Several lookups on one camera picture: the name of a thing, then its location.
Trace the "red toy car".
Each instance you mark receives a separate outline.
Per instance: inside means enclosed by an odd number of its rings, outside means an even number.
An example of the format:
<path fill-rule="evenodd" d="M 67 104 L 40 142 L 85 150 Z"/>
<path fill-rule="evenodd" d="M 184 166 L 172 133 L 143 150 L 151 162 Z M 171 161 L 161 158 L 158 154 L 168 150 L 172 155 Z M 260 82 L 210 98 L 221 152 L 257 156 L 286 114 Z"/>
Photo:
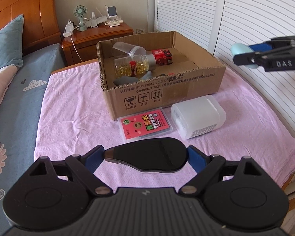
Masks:
<path fill-rule="evenodd" d="M 172 64 L 172 53 L 170 50 L 152 50 L 152 55 L 154 56 L 157 65 Z"/>

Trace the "wooden nightstand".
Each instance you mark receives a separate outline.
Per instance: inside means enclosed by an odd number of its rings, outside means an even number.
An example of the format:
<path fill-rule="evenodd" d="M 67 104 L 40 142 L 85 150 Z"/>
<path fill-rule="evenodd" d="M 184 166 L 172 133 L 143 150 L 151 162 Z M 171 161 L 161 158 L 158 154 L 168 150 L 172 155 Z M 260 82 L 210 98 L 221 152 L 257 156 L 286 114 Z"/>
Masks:
<path fill-rule="evenodd" d="M 99 27 L 87 28 L 86 31 L 77 31 L 62 41 L 62 50 L 67 65 L 97 58 L 96 45 L 99 41 L 110 40 L 123 36 L 132 35 L 133 29 L 126 23 L 116 27 L 100 25 Z"/>

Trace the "clear empty plastic jar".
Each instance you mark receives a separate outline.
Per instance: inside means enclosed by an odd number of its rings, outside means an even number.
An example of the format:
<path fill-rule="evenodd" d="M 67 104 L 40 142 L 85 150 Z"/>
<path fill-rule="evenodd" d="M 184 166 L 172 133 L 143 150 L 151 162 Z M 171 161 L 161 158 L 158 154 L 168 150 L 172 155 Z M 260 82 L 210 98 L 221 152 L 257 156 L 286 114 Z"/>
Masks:
<path fill-rule="evenodd" d="M 115 58 L 122 58 L 124 56 L 146 55 L 145 48 L 132 45 L 124 42 L 116 42 L 112 47 L 112 55 Z"/>

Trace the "white smart display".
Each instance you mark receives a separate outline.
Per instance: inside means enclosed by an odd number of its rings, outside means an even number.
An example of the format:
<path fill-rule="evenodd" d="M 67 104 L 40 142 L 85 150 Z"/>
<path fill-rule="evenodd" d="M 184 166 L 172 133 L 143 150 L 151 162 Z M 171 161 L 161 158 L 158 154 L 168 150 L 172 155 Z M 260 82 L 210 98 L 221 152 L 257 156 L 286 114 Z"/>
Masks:
<path fill-rule="evenodd" d="M 115 6 L 106 6 L 107 16 L 110 20 L 115 19 L 117 14 L 117 9 Z"/>

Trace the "red card case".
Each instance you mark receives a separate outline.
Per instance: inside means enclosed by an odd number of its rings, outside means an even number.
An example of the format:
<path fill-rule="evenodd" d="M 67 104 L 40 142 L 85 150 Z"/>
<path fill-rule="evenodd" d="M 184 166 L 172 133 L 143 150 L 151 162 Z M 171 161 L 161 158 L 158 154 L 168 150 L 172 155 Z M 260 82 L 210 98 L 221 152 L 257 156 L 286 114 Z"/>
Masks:
<path fill-rule="evenodd" d="M 161 136 L 173 130 L 163 108 L 123 116 L 117 121 L 125 143 Z"/>

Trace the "white remote control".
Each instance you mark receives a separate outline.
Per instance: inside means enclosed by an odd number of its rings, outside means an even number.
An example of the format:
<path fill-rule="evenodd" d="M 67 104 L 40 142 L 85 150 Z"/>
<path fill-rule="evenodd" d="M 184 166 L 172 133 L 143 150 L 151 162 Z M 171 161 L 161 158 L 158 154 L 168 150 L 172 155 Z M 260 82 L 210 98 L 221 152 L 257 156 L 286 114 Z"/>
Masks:
<path fill-rule="evenodd" d="M 116 26 L 119 26 L 123 22 L 124 22 L 123 20 L 113 20 L 113 21 L 105 22 L 105 25 L 109 26 L 109 27 L 116 27 Z"/>

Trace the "white louvered closet door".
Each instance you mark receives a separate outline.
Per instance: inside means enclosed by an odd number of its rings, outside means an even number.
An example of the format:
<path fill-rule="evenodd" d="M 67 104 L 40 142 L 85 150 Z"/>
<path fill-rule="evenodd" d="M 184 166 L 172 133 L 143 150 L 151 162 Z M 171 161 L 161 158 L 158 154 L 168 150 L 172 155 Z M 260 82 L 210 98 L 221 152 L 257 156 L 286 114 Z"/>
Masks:
<path fill-rule="evenodd" d="M 237 67 L 231 46 L 295 35 L 295 0 L 156 0 L 155 28 L 176 31 L 227 68 L 215 99 L 224 125 L 187 140 L 231 160 L 253 157 L 279 186 L 295 181 L 295 71 Z"/>

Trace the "white plastic rectangular bottle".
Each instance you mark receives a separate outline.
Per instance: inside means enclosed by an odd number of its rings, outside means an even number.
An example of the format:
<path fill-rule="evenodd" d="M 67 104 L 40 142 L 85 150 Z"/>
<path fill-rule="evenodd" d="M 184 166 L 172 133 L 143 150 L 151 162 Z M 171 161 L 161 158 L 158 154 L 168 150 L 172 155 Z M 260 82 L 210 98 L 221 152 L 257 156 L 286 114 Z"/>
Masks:
<path fill-rule="evenodd" d="M 184 140 L 209 133 L 226 121 L 226 112 L 212 95 L 173 104 L 171 119 Z"/>

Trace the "wooden headboard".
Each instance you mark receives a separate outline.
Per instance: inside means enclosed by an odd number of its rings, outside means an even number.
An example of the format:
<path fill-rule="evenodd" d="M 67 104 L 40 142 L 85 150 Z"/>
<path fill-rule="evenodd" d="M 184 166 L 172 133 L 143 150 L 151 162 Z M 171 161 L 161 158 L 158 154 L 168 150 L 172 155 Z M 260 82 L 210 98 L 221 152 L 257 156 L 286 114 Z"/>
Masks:
<path fill-rule="evenodd" d="M 55 0 L 0 0 L 0 30 L 22 14 L 23 54 L 61 43 Z"/>

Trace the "blue pillow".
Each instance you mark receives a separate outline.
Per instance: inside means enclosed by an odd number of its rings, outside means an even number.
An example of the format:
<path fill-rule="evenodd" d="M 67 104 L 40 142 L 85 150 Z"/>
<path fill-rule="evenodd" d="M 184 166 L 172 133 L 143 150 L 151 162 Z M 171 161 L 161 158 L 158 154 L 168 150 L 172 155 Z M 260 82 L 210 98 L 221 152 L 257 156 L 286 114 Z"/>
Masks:
<path fill-rule="evenodd" d="M 23 66 L 23 27 L 24 17 L 20 14 L 0 30 L 0 69 Z"/>

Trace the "mint green oval case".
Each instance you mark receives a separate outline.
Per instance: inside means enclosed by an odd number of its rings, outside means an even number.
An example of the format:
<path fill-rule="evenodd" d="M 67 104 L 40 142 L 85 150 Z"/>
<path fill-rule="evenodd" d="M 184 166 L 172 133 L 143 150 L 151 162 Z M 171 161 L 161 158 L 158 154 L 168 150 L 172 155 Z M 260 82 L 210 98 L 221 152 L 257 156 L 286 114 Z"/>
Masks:
<path fill-rule="evenodd" d="M 254 62 L 255 52 L 255 50 L 245 44 L 235 43 L 231 46 L 233 63 L 237 66 L 246 66 L 250 69 L 258 68 L 258 65 Z"/>

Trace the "small white bottle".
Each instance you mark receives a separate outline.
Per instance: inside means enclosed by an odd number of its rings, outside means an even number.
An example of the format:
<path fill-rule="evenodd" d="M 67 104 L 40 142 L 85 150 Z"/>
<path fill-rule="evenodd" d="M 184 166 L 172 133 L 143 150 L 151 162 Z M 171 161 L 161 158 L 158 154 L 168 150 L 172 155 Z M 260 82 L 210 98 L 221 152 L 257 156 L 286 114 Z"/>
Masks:
<path fill-rule="evenodd" d="M 90 25 L 92 28 L 97 27 L 97 18 L 95 16 L 95 12 L 91 13 Z"/>

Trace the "cardboard box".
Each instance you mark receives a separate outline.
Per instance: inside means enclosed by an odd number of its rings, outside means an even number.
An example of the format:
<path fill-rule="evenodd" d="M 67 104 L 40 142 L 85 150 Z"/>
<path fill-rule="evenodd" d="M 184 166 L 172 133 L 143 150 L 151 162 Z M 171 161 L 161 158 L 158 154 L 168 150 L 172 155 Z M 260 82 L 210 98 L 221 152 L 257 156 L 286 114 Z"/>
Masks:
<path fill-rule="evenodd" d="M 141 46 L 147 52 L 170 50 L 173 63 L 156 67 L 151 79 L 116 86 L 112 48 L 119 41 Z M 113 120 L 216 93 L 226 71 L 226 66 L 206 49 L 175 31 L 100 41 L 96 49 L 101 88 Z"/>

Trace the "blue floral bedsheet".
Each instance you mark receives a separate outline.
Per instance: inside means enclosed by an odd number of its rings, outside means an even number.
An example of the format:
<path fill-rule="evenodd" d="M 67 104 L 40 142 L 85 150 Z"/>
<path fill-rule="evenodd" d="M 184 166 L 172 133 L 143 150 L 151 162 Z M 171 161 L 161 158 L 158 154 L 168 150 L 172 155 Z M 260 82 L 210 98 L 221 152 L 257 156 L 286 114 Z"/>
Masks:
<path fill-rule="evenodd" d="M 58 44 L 26 55 L 0 104 L 0 235 L 10 227 L 3 199 L 34 161 L 43 96 L 52 71 L 63 67 Z"/>

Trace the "pink bed cover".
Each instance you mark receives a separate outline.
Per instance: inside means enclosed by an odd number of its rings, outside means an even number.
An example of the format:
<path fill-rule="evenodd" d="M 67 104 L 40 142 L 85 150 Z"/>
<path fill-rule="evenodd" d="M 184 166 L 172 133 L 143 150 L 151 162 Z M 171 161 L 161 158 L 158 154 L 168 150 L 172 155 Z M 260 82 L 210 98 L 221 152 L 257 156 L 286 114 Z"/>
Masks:
<path fill-rule="evenodd" d="M 295 172 L 295 139 L 282 122 L 241 77 L 227 69 L 215 99 L 226 112 L 223 126 L 185 140 L 207 155 L 227 160 L 252 157 L 278 185 Z M 53 74 L 42 102 L 34 156 L 64 160 L 85 154 L 97 145 L 111 148 L 123 143 L 119 125 L 112 120 L 100 87 L 98 63 Z M 103 162 L 95 175 L 112 189 L 123 187 L 179 189 L 195 176 L 190 165 L 170 173 L 141 173 L 128 166 Z"/>

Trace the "green desk fan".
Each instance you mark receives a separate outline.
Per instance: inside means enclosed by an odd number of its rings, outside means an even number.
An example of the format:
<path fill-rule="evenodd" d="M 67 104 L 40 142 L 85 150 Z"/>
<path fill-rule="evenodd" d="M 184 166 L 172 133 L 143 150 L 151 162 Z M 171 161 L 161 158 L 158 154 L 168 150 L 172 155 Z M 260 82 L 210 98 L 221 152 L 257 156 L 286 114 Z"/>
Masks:
<path fill-rule="evenodd" d="M 85 26 L 84 17 L 87 14 L 87 8 L 84 5 L 78 5 L 74 8 L 73 14 L 78 18 L 79 31 L 85 31 L 87 27 Z"/>

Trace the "white power strip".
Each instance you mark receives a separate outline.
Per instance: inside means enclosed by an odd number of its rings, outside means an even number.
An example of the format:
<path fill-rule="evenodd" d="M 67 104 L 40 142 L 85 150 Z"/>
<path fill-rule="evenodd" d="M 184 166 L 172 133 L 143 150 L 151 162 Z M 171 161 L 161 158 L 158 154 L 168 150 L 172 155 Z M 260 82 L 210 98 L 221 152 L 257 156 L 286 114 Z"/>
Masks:
<path fill-rule="evenodd" d="M 65 26 L 65 30 L 64 30 L 64 33 L 63 33 L 63 37 L 66 38 L 66 37 L 70 37 L 73 35 L 73 32 L 74 32 L 74 25 L 73 25 L 73 22 L 71 20 L 68 20 L 66 26 Z"/>

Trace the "wall socket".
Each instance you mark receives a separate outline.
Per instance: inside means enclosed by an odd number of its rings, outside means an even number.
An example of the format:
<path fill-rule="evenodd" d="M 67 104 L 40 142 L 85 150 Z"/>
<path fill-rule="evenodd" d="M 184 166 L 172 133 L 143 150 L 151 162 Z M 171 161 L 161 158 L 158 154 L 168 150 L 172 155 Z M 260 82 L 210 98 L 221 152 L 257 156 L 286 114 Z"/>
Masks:
<path fill-rule="evenodd" d="M 145 30 L 144 30 L 144 28 L 136 29 L 136 33 L 143 34 L 143 33 L 145 33 Z"/>

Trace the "clear bottle yellow capsules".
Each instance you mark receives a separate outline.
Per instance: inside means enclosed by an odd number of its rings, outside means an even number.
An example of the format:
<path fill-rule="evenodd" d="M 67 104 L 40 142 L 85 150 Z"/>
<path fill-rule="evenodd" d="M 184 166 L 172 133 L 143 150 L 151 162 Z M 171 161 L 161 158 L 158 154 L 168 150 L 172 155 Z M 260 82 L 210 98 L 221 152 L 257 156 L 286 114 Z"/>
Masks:
<path fill-rule="evenodd" d="M 155 57 L 152 54 L 133 55 L 114 60 L 115 75 L 136 77 L 154 71 L 157 67 Z"/>

